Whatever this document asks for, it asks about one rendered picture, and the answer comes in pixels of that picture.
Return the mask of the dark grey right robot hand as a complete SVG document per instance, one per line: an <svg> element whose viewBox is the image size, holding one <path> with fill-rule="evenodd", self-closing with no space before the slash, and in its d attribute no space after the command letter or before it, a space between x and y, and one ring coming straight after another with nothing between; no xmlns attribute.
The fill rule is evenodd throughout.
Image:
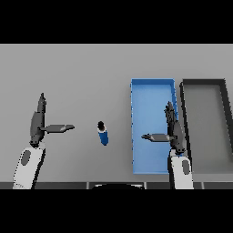
<svg viewBox="0 0 233 233"><path fill-rule="evenodd" d="M185 152L183 147L184 135L171 102L167 102L164 112L167 120L167 133L145 134L141 137L151 142L168 142L170 147L175 150L175 153L181 155Z"/></svg>

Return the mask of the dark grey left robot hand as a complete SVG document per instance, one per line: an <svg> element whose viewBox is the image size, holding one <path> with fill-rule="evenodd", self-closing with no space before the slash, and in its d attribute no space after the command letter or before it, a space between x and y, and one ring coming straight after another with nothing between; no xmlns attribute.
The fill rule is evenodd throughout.
<svg viewBox="0 0 233 233"><path fill-rule="evenodd" d="M45 134L65 133L74 128L74 125L46 125L46 98L45 94L42 93L31 119L29 144L31 147L39 147Z"/></svg>

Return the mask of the blue bin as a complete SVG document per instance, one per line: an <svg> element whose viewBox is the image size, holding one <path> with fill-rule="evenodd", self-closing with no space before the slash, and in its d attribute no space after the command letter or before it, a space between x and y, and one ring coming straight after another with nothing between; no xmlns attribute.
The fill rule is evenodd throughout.
<svg viewBox="0 0 233 233"><path fill-rule="evenodd" d="M165 109L173 104L176 117L177 93L173 78L132 78L131 140L134 175L166 175L168 142L150 142L142 138L146 134L167 134Z"/></svg>

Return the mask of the dark grey bin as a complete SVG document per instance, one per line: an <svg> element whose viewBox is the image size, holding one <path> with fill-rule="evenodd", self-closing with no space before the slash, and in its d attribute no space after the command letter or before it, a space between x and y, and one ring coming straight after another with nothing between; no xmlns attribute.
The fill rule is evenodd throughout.
<svg viewBox="0 0 233 233"><path fill-rule="evenodd" d="M233 182L233 117L224 79L184 79L181 107L198 182Z"/></svg>

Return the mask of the blue pipe with dark end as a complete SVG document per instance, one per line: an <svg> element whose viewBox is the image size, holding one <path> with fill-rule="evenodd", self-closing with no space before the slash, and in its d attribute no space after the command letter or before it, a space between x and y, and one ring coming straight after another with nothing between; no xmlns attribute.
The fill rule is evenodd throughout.
<svg viewBox="0 0 233 233"><path fill-rule="evenodd" d="M106 146L108 144L108 135L107 135L106 126L103 121L99 121L97 123L97 132L100 137L100 142L104 146Z"/></svg>

